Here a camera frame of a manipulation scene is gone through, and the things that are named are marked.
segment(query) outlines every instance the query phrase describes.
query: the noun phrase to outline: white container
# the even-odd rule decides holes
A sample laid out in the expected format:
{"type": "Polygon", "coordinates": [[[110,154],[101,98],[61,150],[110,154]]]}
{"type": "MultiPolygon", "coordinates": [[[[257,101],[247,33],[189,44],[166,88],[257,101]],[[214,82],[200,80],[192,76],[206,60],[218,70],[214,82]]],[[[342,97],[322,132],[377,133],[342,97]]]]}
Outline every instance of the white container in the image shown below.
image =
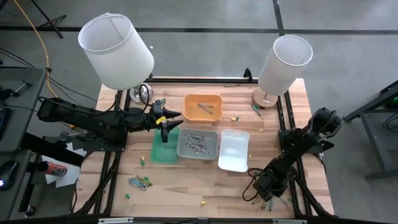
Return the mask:
{"type": "Polygon", "coordinates": [[[283,95],[312,59],[311,45],[301,37],[285,35],[275,40],[259,75],[264,93],[283,95]]]}
{"type": "Polygon", "coordinates": [[[224,130],[221,134],[218,167],[235,172],[248,169],[249,133],[224,130]]]}
{"type": "Polygon", "coordinates": [[[154,57],[126,16],[94,18],[81,29],[78,41],[101,82],[114,90],[140,85],[154,69],[154,57]]]}

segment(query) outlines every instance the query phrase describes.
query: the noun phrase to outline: white paper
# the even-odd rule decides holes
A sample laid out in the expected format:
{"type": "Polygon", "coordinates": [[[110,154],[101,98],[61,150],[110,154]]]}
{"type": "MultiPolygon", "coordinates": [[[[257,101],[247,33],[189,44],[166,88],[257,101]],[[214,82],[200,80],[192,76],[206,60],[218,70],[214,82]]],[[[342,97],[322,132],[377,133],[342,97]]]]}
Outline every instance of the white paper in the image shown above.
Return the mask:
{"type": "MultiPolygon", "coordinates": [[[[77,153],[77,154],[79,154],[81,156],[85,155],[85,151],[83,151],[83,149],[73,150],[73,145],[72,145],[71,142],[67,143],[67,149],[69,151],[77,153]]],[[[66,185],[70,185],[70,184],[74,184],[76,182],[77,178],[80,175],[80,167],[78,167],[78,166],[74,166],[74,165],[71,165],[71,164],[60,162],[60,161],[57,161],[55,159],[49,158],[47,156],[42,156],[42,159],[43,159],[43,161],[53,162],[53,163],[56,163],[56,164],[64,165],[68,169],[67,174],[65,174],[63,177],[56,177],[54,175],[47,175],[47,174],[45,175],[45,179],[47,181],[47,184],[51,184],[52,182],[55,181],[56,188],[63,187],[63,186],[66,186],[66,185]]]]}

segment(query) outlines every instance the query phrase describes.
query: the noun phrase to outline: yellow label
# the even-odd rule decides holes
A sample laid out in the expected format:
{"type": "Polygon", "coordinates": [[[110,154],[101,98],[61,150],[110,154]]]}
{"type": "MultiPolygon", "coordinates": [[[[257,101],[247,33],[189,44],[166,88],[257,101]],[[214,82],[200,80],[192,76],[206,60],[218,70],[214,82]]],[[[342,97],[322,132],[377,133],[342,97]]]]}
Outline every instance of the yellow label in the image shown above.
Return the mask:
{"type": "Polygon", "coordinates": [[[162,121],[166,120],[166,117],[163,116],[156,121],[156,124],[160,124],[162,121]]]}

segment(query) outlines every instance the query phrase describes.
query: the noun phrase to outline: white plastic tray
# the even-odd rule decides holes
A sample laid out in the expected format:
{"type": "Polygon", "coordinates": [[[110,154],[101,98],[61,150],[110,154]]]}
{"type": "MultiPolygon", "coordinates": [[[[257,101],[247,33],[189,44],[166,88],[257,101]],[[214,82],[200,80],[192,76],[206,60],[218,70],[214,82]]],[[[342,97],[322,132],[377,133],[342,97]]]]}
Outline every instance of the white plastic tray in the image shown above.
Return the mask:
{"type": "Polygon", "coordinates": [[[249,133],[224,130],[221,134],[218,167],[235,172],[246,172],[249,139],[249,133]]]}

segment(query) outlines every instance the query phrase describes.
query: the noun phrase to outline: green mat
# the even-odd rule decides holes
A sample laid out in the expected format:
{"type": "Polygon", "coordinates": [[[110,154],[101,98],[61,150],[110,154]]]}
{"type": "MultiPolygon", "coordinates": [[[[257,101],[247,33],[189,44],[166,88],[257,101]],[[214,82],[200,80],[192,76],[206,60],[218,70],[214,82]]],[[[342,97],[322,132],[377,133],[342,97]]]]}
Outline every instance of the green mat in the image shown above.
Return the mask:
{"type": "Polygon", "coordinates": [[[161,164],[174,164],[177,162],[177,143],[180,135],[180,128],[175,127],[169,132],[167,143],[162,142],[160,130],[155,130],[155,138],[150,152],[150,160],[161,164]]]}

